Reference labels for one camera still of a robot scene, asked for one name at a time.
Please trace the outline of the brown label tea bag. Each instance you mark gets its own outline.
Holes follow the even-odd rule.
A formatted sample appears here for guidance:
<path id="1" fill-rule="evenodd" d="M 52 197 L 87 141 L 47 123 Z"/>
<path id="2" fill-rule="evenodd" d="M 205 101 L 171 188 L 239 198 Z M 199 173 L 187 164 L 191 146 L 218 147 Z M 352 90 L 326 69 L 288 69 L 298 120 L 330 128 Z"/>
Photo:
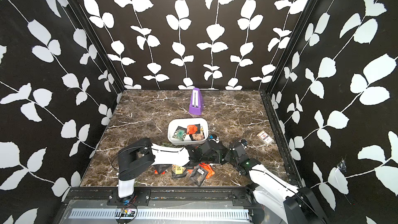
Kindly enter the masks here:
<path id="1" fill-rule="evenodd" d="M 194 134 L 190 134 L 189 137 L 192 141 L 202 141 L 205 139 L 205 135 L 204 135 L 203 131 L 200 131 L 200 132 L 197 132 Z"/>

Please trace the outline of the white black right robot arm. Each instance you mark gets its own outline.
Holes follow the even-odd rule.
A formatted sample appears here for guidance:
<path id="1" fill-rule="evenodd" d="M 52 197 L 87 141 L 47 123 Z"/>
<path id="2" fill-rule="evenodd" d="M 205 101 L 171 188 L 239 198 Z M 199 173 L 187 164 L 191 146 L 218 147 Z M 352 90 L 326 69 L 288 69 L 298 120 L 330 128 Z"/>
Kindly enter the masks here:
<path id="1" fill-rule="evenodd" d="M 269 208 L 286 224 L 326 224 L 328 218 L 307 187 L 291 185 L 273 173 L 244 149 L 243 140 L 229 145 L 224 161 L 250 178 L 256 187 L 252 194 L 257 203 Z"/>

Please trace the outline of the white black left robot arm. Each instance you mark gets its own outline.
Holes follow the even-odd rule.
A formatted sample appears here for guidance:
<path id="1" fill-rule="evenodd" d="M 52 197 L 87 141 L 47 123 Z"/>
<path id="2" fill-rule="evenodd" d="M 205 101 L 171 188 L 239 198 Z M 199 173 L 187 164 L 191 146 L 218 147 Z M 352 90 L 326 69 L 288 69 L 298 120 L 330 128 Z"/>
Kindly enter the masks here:
<path id="1" fill-rule="evenodd" d="M 200 163 L 221 164 L 227 148 L 220 141 L 207 140 L 199 146 L 186 145 L 182 148 L 164 147 L 153 144 L 149 138 L 122 148 L 112 158 L 118 163 L 118 197 L 129 197 L 134 193 L 135 179 L 151 166 L 176 165 L 194 167 Z"/>

